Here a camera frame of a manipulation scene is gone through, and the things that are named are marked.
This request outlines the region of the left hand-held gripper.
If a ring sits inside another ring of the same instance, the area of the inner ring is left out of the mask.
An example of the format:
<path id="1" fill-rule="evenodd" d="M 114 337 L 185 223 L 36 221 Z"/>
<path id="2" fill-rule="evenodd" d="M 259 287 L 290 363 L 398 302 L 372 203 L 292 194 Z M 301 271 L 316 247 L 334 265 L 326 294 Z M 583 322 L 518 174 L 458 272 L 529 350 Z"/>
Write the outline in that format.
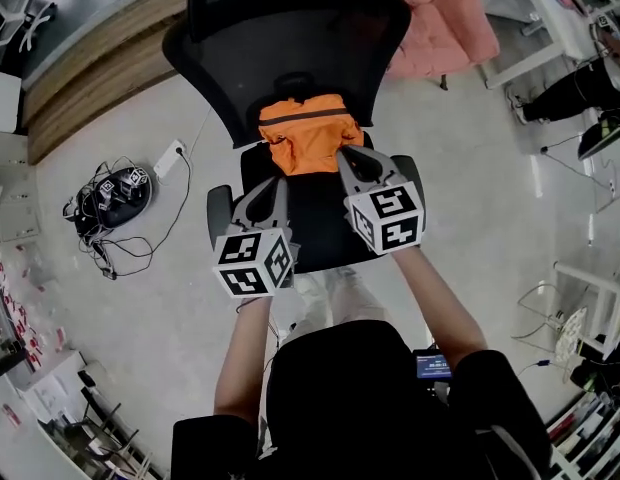
<path id="1" fill-rule="evenodd" d="M 270 217 L 272 224 L 260 224 Z M 273 296 L 296 262 L 286 179 L 270 177 L 244 195 L 235 205 L 232 223 L 212 234 L 216 278 L 234 299 Z"/>

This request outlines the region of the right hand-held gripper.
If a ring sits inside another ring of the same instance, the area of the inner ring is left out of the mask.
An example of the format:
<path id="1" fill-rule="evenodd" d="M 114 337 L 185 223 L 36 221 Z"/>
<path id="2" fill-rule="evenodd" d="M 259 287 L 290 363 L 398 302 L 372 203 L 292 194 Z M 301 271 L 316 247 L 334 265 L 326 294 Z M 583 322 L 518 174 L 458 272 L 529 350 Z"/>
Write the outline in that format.
<path id="1" fill-rule="evenodd" d="M 421 244 L 425 206 L 413 181 L 387 155 L 364 146 L 337 152 L 346 220 L 376 255 Z"/>

